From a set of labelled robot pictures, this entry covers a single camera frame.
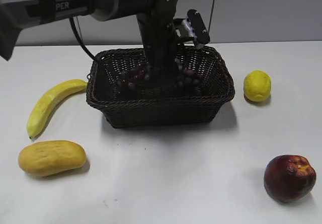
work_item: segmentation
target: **toy fruit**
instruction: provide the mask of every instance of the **toy fruit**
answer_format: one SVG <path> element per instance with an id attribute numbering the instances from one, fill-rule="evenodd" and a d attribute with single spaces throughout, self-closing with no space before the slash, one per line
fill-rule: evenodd
<path id="1" fill-rule="evenodd" d="M 282 155 L 272 159 L 265 170 L 264 185 L 275 200 L 289 203 L 308 194 L 316 182 L 316 173 L 305 157 Z"/>
<path id="2" fill-rule="evenodd" d="M 84 149 L 77 143 L 58 140 L 37 142 L 19 154 L 19 167 L 37 177 L 53 175 L 82 167 L 86 162 Z"/>
<path id="3" fill-rule="evenodd" d="M 84 90 L 87 83 L 82 80 L 71 80 L 60 83 L 47 91 L 32 110 L 27 123 L 29 138 L 35 138 L 44 129 L 49 115 L 66 97 Z"/>
<path id="4" fill-rule="evenodd" d="M 271 94 L 271 79 L 260 70 L 248 74 L 244 80 L 244 94 L 253 102 L 262 102 Z"/>

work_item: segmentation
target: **apple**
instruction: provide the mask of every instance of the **apple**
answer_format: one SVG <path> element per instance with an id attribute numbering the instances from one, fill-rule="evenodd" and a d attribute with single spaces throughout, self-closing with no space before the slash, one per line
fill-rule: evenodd
<path id="1" fill-rule="evenodd" d="M 303 156 L 282 155 L 272 159 L 265 170 L 264 186 L 273 199 L 290 203 L 308 194 L 316 173 Z"/>

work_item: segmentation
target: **yellow mango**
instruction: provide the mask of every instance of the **yellow mango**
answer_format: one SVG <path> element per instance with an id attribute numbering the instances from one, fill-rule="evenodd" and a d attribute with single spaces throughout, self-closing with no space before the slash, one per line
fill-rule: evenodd
<path id="1" fill-rule="evenodd" d="M 19 154 L 19 167 L 37 177 L 57 174 L 82 167 L 86 153 L 77 143 L 57 140 L 37 142 L 25 147 Z"/>

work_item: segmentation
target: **yellow banana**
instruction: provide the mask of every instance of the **yellow banana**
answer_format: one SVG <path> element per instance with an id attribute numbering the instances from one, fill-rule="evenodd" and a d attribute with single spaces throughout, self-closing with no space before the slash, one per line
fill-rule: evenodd
<path id="1" fill-rule="evenodd" d="M 49 115 L 66 97 L 84 90 L 87 83 L 82 80 L 62 82 L 47 91 L 32 110 L 27 123 L 29 138 L 35 138 L 44 129 Z"/>

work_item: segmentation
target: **white table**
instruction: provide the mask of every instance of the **white table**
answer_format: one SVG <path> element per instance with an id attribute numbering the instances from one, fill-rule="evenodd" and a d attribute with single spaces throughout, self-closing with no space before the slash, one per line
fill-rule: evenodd
<path id="1" fill-rule="evenodd" d="M 64 102 L 37 141 L 66 139 L 87 152 L 90 168 L 34 179 L 19 167 L 32 142 L 26 123 L 39 97 L 69 79 L 86 79 L 78 46 L 17 47 L 0 60 L 0 223 L 262 224 L 322 221 L 322 42 L 213 45 L 236 95 L 206 126 L 113 129 L 85 94 Z M 101 50 L 133 46 L 92 46 Z M 244 99 L 243 80 L 261 69 L 271 102 Z M 317 171 L 311 195 L 280 205 L 263 187 L 267 163 L 307 157 Z"/>

